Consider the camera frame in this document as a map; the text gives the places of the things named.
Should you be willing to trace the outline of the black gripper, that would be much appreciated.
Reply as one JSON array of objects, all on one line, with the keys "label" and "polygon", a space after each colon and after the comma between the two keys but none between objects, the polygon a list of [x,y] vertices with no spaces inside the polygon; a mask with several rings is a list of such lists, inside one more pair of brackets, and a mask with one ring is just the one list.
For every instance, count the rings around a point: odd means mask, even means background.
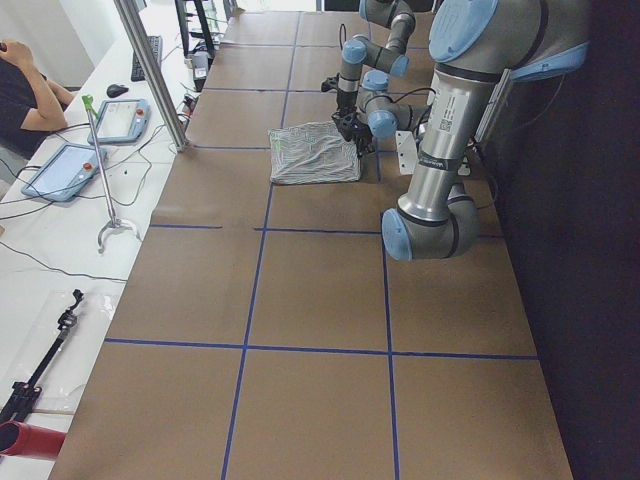
[{"label": "black gripper", "polygon": [[337,113],[340,117],[346,117],[357,110],[358,89],[354,91],[337,90]]},{"label": "black gripper", "polygon": [[347,142],[354,142],[359,158],[374,152],[374,143],[369,126],[363,123],[356,112],[334,112],[331,115],[338,132]]}]

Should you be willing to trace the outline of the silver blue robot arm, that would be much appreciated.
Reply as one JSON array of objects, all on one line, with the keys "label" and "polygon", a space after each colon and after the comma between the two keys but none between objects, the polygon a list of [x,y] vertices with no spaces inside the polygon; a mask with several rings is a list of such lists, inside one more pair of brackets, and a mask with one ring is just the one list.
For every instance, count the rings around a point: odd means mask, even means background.
[{"label": "silver blue robot arm", "polygon": [[335,91],[333,121],[359,154],[399,130],[415,133],[417,162],[407,192],[382,217],[382,235],[397,260],[450,258],[465,253],[479,215],[458,171],[496,84],[504,72],[536,81],[578,69],[588,50],[587,1],[445,1],[429,32],[434,61],[430,101],[397,105],[388,80],[408,69],[408,40],[416,26],[403,1],[364,1],[361,17],[390,32],[385,45],[362,35],[342,49],[341,68],[326,79]]},{"label": "silver blue robot arm", "polygon": [[402,77],[408,68],[405,55],[408,40],[413,34],[416,19],[406,1],[360,1],[360,17],[389,30],[384,46],[366,36],[356,35],[341,49],[341,66],[335,80],[337,111],[340,118],[356,111],[359,82],[364,66],[394,77]]}]

